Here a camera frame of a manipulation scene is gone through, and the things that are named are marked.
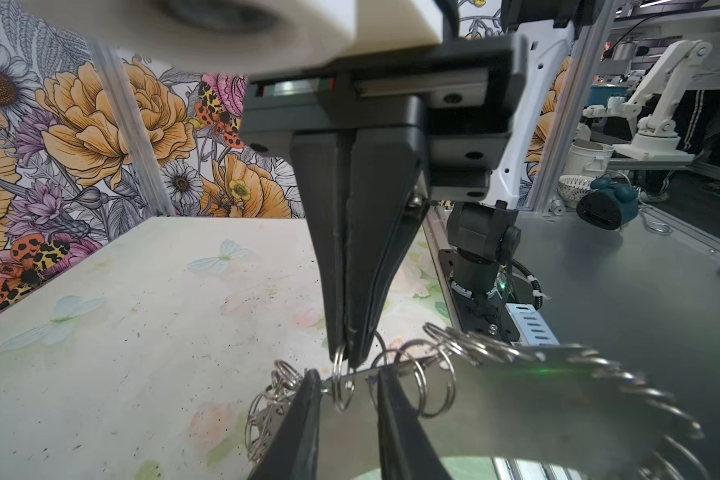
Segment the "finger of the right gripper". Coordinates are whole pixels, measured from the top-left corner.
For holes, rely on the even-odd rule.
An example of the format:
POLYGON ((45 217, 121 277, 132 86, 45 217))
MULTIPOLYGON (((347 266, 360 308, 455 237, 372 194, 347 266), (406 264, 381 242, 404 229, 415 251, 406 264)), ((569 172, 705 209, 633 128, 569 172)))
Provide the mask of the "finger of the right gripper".
POLYGON ((290 160, 319 267, 329 356, 350 358, 347 207, 356 132, 296 134, 290 160))

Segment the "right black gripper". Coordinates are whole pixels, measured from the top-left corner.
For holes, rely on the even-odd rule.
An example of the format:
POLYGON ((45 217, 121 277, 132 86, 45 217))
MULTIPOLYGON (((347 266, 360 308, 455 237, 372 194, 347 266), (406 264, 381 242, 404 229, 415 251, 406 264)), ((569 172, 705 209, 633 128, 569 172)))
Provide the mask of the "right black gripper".
POLYGON ((254 77, 240 137, 288 158, 296 134, 363 129, 346 201, 344 339, 349 366, 368 357, 392 279, 431 198, 487 197, 526 84, 520 34, 351 56, 254 77))

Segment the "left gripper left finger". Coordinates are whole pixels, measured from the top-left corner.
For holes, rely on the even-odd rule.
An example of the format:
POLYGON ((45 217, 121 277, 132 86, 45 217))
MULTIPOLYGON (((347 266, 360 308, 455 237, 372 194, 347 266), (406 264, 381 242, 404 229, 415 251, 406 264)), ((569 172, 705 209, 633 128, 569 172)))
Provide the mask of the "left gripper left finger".
POLYGON ((322 381, 312 369, 299 376, 277 369, 247 415, 251 479, 317 477, 322 381))

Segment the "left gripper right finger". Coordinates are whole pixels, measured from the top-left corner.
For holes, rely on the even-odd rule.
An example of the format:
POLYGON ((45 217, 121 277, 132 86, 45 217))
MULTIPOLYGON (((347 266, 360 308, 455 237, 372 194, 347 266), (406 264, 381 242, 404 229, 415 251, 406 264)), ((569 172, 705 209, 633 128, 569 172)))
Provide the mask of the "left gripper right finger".
POLYGON ((390 368, 378 372, 377 416, 384 480, 450 479, 390 368))

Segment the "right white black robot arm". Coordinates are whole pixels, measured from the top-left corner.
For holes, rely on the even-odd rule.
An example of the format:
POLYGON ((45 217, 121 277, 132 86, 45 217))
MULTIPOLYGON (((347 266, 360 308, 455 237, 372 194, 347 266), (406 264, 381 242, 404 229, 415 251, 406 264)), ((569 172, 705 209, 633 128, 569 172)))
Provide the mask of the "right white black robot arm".
POLYGON ((550 86, 611 1, 506 1, 500 33, 251 77, 241 136, 293 168, 316 254, 328 351, 367 358, 391 282, 432 203, 453 200, 463 266, 493 281, 519 234, 520 180, 550 86))

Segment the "neighbouring white robot arm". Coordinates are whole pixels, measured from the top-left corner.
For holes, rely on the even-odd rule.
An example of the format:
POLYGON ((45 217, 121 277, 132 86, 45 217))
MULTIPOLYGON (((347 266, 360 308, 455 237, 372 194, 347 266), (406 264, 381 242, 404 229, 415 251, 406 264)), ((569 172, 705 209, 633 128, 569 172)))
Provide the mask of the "neighbouring white robot arm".
POLYGON ((605 105, 582 111, 587 119, 619 117, 628 121, 633 133, 629 143, 616 144, 616 153, 650 165, 686 166, 693 156, 679 148, 673 115, 712 45, 702 40, 680 40, 671 44, 643 78, 632 96, 611 97, 605 105))

